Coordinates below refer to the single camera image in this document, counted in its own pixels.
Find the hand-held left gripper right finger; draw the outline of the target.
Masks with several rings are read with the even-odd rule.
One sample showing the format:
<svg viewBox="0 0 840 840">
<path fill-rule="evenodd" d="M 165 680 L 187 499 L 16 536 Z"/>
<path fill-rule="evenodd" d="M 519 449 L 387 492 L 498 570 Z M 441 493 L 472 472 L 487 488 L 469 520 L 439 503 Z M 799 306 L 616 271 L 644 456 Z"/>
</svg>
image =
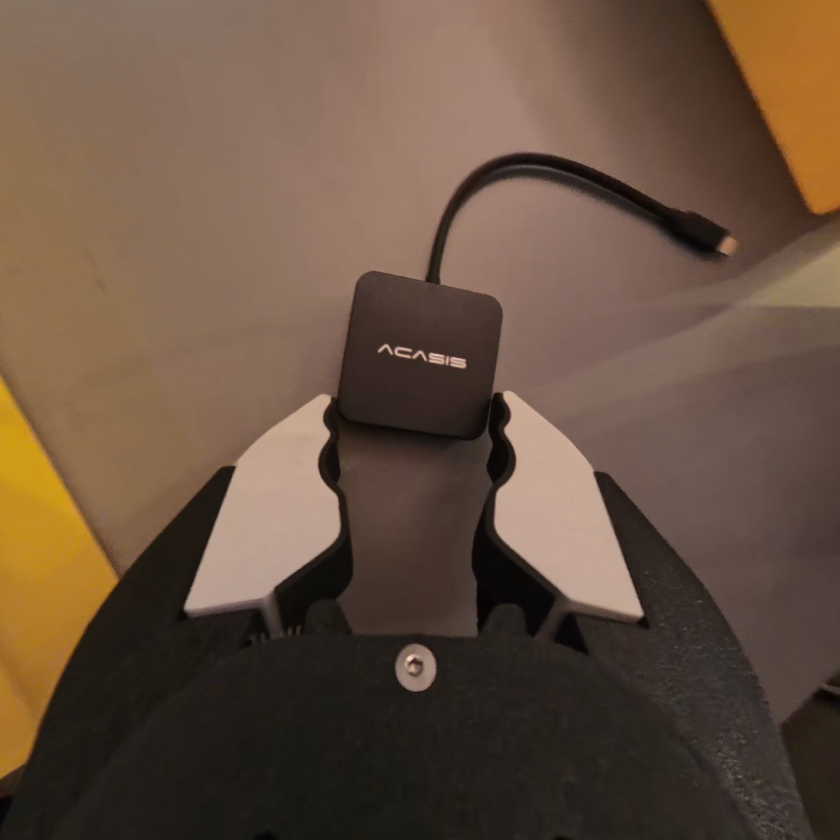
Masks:
<svg viewBox="0 0 840 840">
<path fill-rule="evenodd" d="M 644 619 L 591 463 L 514 392 L 490 403 L 490 488 L 472 545 L 477 626 L 516 606 L 532 637 L 554 637 L 572 613 Z"/>
</svg>

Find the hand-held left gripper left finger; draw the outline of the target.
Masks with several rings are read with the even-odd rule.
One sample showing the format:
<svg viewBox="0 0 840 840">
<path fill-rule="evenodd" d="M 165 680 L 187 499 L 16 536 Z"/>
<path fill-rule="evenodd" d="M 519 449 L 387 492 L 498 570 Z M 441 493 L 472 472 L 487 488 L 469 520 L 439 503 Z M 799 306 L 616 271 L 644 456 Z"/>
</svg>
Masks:
<svg viewBox="0 0 840 840">
<path fill-rule="evenodd" d="M 253 610 L 270 636 L 290 635 L 314 603 L 347 589 L 353 551 L 336 416 L 334 399 L 318 395 L 238 459 L 185 599 L 188 617 Z"/>
</svg>

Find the yellow plastic bin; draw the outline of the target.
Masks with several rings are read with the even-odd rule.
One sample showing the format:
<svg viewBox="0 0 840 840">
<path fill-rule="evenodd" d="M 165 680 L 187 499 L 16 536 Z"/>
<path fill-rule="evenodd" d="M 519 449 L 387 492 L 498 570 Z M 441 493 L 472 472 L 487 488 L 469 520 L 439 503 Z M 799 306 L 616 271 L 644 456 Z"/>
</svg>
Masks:
<svg viewBox="0 0 840 840">
<path fill-rule="evenodd" d="M 709 1 L 808 208 L 839 207 L 839 2 Z"/>
<path fill-rule="evenodd" d="M 58 680 L 117 578 L 1 383 L 1 774 L 23 765 Z"/>
</svg>

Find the black square hub adapter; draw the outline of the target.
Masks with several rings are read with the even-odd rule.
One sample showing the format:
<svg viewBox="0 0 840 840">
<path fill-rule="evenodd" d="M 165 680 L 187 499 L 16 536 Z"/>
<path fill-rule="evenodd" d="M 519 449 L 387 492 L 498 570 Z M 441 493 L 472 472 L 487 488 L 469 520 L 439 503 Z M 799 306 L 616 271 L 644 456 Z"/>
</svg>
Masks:
<svg viewBox="0 0 840 840">
<path fill-rule="evenodd" d="M 579 184 L 711 258 L 738 246 L 724 226 L 661 203 L 615 177 L 554 154 L 516 152 L 480 164 L 457 186 L 437 223 L 423 280 L 369 271 L 358 279 L 336 399 L 352 422 L 473 440 L 485 432 L 501 341 L 491 295 L 445 286 L 448 236 L 459 212 L 492 183 L 537 177 Z"/>
</svg>

